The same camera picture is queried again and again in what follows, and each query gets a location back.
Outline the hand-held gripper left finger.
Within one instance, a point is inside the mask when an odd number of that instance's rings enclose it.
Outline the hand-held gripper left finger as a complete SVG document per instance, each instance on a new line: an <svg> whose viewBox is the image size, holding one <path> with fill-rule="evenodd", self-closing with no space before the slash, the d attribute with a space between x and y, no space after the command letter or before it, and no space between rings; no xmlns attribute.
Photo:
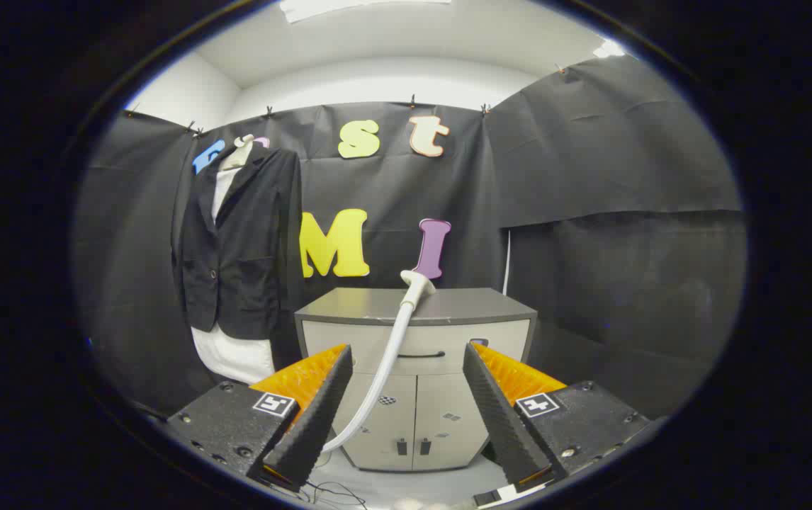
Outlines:
<svg viewBox="0 0 812 510"><path fill-rule="evenodd" d="M216 467L296 492L332 431L352 376L346 344L254 385L220 382L167 419L167 429Z"/></svg>

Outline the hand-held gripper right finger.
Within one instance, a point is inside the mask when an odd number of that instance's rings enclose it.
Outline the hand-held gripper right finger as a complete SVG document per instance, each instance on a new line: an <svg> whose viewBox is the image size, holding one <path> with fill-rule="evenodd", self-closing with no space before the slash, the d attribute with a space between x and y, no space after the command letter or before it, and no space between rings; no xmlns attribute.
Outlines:
<svg viewBox="0 0 812 510"><path fill-rule="evenodd" d="M651 430L645 414L603 385L567 385L476 342L466 345L462 373L518 492L596 467Z"/></svg>

